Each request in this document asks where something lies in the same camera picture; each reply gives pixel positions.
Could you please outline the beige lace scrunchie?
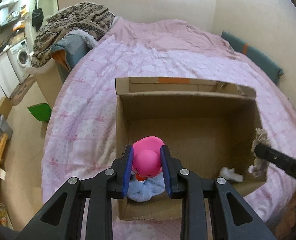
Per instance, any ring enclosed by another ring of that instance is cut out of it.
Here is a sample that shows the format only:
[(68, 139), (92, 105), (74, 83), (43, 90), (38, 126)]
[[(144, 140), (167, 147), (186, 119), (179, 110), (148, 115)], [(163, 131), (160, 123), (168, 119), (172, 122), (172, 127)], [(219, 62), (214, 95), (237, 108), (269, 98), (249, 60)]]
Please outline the beige lace scrunchie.
[(269, 162), (264, 159), (264, 150), (271, 146), (271, 141), (266, 129), (256, 128), (255, 132), (256, 136), (251, 148), (255, 160), (253, 164), (249, 166), (249, 174), (258, 178), (263, 176), (268, 169)]

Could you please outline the white sock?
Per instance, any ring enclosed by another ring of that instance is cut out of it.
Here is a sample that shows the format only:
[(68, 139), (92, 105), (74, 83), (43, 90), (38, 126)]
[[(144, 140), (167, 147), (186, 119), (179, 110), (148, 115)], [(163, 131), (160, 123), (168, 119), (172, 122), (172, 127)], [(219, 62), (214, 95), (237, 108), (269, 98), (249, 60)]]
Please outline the white sock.
[(242, 183), (244, 181), (244, 176), (235, 173), (234, 168), (229, 169), (227, 167), (223, 167), (220, 170), (219, 176), (225, 178), (226, 180), (234, 181), (237, 183)]

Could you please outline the light blue fluffy sock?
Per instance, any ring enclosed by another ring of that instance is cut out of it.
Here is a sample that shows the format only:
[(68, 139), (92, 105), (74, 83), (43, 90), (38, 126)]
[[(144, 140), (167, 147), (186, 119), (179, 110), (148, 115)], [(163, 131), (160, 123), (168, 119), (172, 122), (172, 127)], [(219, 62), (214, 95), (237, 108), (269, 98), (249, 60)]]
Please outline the light blue fluffy sock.
[(152, 197), (162, 194), (164, 191), (165, 184), (162, 172), (144, 181), (138, 181), (135, 174), (132, 174), (127, 197), (135, 202), (146, 202)]

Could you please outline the pink rubber toy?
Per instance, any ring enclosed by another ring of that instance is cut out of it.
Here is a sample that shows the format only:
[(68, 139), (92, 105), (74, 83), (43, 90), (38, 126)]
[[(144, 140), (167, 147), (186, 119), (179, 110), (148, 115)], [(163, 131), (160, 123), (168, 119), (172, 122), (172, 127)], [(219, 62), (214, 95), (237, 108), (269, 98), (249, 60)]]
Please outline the pink rubber toy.
[(144, 137), (136, 141), (133, 147), (132, 171), (136, 180), (145, 181), (162, 172), (160, 149), (164, 142), (159, 137)]

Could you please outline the pink patterned quilt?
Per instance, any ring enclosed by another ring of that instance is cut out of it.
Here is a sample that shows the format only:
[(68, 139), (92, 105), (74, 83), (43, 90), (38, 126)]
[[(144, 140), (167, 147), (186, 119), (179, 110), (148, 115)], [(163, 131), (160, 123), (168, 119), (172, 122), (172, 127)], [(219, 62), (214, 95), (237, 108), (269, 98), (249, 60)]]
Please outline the pink patterned quilt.
[(161, 76), (218, 80), (256, 90), (272, 146), (296, 158), (296, 111), (277, 86), (218, 36), (198, 44), (147, 47), (130, 38), (106, 37), (65, 81), (47, 127), (42, 160), (43, 201), (69, 178), (90, 178), (115, 156), (117, 77)]

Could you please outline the open cardboard box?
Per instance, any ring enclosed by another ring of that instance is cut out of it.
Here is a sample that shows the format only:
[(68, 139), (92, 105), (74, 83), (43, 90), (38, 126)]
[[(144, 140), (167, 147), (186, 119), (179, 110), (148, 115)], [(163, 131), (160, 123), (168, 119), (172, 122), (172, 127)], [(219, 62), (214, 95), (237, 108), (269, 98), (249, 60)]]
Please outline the open cardboard box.
[(244, 177), (233, 184), (242, 196), (265, 184), (266, 175), (248, 172), (256, 129), (262, 127), (255, 89), (216, 80), (119, 77), (115, 91), (117, 157), (128, 144), (156, 136), (202, 178), (233, 168)]

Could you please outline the teal cushion with orange stripe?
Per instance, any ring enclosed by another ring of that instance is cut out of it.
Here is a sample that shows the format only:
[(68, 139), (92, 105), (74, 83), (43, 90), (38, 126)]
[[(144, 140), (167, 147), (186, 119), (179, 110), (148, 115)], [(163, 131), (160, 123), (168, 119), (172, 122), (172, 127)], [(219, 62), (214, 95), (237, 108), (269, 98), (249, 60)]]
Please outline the teal cushion with orange stripe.
[(230, 43), (231, 47), (238, 53), (246, 55), (251, 61), (253, 61), (276, 85), (279, 85), (281, 76), (284, 74), (283, 69), (276, 63), (274, 63), (265, 54), (259, 51), (257, 48), (248, 45), (234, 35), (223, 31), (221, 37)]

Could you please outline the grey trash bin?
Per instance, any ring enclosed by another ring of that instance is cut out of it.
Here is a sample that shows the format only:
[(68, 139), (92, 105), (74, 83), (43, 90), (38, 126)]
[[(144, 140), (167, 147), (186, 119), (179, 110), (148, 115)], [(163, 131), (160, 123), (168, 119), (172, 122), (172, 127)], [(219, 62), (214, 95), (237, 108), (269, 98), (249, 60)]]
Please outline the grey trash bin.
[(12, 138), (13, 130), (3, 115), (0, 115), (0, 132), (7, 134), (7, 140)]

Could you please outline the green object on floor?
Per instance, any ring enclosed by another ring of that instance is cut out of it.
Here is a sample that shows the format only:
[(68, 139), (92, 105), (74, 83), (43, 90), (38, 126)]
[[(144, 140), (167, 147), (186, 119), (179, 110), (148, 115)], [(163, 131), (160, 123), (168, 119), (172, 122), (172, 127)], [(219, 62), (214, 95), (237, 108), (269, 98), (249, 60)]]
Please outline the green object on floor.
[(52, 110), (47, 103), (39, 103), (30, 106), (27, 109), (38, 121), (49, 122)]

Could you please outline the white kitchen cabinets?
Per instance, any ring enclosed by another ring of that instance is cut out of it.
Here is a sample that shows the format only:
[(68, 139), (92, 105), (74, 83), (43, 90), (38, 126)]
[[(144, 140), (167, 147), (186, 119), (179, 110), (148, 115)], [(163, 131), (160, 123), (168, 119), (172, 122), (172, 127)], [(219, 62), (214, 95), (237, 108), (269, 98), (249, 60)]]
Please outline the white kitchen cabinets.
[(11, 97), (19, 85), (19, 79), (11, 65), (7, 53), (0, 55), (0, 100), (6, 96)]

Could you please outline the grey blue pillow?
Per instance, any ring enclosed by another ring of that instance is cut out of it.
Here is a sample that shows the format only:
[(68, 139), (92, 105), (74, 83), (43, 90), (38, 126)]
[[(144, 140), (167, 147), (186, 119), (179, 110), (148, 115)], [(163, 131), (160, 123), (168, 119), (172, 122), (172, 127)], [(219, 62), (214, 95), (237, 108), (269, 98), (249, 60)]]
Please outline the grey blue pillow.
[(62, 82), (66, 80), (80, 59), (96, 45), (95, 38), (83, 30), (73, 30), (53, 44), (50, 56), (56, 62)]

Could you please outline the white washing machine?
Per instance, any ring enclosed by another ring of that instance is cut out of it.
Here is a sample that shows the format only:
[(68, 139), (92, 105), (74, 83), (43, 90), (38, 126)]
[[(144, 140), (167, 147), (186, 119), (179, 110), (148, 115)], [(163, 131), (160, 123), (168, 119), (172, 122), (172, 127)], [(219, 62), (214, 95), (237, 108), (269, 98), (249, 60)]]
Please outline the white washing machine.
[(23, 39), (12, 45), (8, 49), (7, 55), (19, 83), (23, 83), (29, 76), (26, 71), (26, 67), (30, 65), (30, 51), (27, 40)]

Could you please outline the plain pink blanket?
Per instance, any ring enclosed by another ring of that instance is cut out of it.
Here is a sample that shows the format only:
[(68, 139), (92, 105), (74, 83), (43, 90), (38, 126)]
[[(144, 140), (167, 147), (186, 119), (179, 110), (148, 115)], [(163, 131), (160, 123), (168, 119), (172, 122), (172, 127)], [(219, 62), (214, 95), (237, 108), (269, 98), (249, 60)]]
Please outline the plain pink blanket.
[(210, 57), (226, 57), (232, 60), (241, 58), (241, 53), (236, 52), (222, 37), (182, 20), (136, 23), (118, 17), (99, 43), (102, 44), (111, 37), (127, 46), (141, 44), (147, 49), (162, 52), (183, 50)]

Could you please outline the brown patterned knit blanket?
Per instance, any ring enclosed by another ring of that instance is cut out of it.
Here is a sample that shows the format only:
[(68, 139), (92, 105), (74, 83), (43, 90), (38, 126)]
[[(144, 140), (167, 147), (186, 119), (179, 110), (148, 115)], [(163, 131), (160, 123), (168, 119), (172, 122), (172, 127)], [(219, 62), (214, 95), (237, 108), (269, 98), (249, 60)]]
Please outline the brown patterned knit blanket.
[(58, 11), (38, 30), (31, 67), (43, 67), (51, 59), (51, 47), (72, 31), (84, 31), (92, 42), (100, 40), (111, 29), (114, 19), (107, 7), (88, 1)]

